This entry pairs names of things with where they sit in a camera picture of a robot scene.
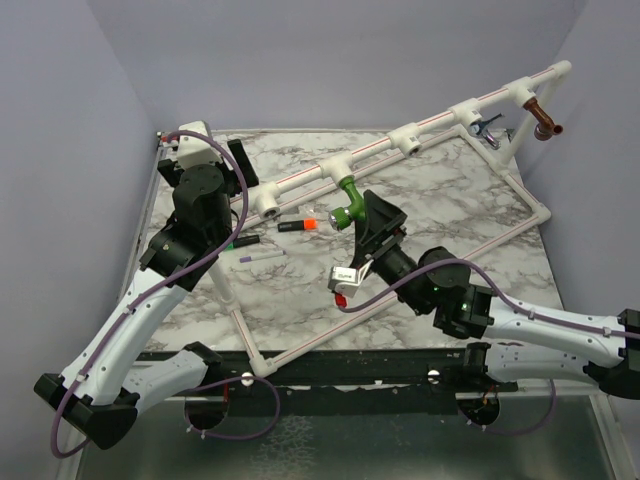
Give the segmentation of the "green water faucet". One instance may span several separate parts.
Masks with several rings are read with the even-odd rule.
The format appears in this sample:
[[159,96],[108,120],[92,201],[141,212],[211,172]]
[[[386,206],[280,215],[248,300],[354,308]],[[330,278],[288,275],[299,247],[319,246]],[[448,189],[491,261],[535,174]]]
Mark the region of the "green water faucet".
[[328,216],[331,227],[336,231],[342,231],[354,222],[366,220],[366,207],[363,196],[359,193],[353,176],[342,179],[339,188],[347,195],[350,204],[346,207],[333,209]]

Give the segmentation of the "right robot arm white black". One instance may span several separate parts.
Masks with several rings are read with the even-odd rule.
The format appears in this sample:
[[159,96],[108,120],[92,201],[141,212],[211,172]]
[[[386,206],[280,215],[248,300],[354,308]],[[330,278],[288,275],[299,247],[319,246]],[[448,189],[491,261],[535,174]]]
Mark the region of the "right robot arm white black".
[[574,377],[606,394],[639,397],[639,313],[593,315],[542,307],[506,295],[471,261],[444,247],[406,254],[406,214],[370,190],[355,220],[352,264],[376,274],[415,315],[431,315],[434,326],[458,339],[514,341],[533,346],[531,361],[518,353],[486,352],[459,367],[461,383],[481,391],[494,380]]

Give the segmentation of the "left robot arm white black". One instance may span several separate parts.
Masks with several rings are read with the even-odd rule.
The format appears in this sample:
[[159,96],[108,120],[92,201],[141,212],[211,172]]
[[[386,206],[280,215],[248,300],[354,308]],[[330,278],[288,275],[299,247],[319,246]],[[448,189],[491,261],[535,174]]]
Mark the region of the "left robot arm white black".
[[185,130],[168,137],[180,148],[203,141],[207,154],[189,164],[184,154],[158,170],[172,186],[174,210],[150,240],[118,306],[96,336],[61,373],[45,373],[35,393],[88,442],[116,445],[138,416],[191,389],[206,395],[220,385],[222,359],[200,342],[139,373],[132,366],[164,319],[214,266],[239,235],[248,211],[232,217],[230,200],[246,196],[258,177],[240,140],[221,148]]

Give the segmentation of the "white pvc pipe frame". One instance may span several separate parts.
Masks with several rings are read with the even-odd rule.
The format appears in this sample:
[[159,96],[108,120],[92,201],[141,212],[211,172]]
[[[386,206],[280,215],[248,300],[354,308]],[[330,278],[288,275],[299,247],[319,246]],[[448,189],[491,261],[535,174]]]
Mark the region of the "white pvc pipe frame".
[[[430,240],[451,246],[467,260],[478,259],[548,221],[550,210],[524,185],[514,156],[537,121],[523,104],[536,97],[544,109],[564,76],[566,61],[498,90],[456,104],[435,116],[398,127],[365,146],[339,149],[285,178],[250,190],[247,232],[259,231],[269,251],[286,256],[267,262],[282,280],[264,299],[256,289],[230,298],[230,315],[249,358],[262,377],[332,340],[346,336],[355,347],[392,345],[396,334],[434,338],[434,329],[412,314],[395,294],[356,313],[343,314],[324,287],[331,263],[348,263],[353,227],[332,230],[327,222],[306,233],[279,233],[280,214],[306,202],[327,204],[344,197],[339,182],[353,176],[363,196],[367,186],[409,215],[416,245]],[[489,126],[500,141],[493,150],[469,132],[469,125],[499,113]]]

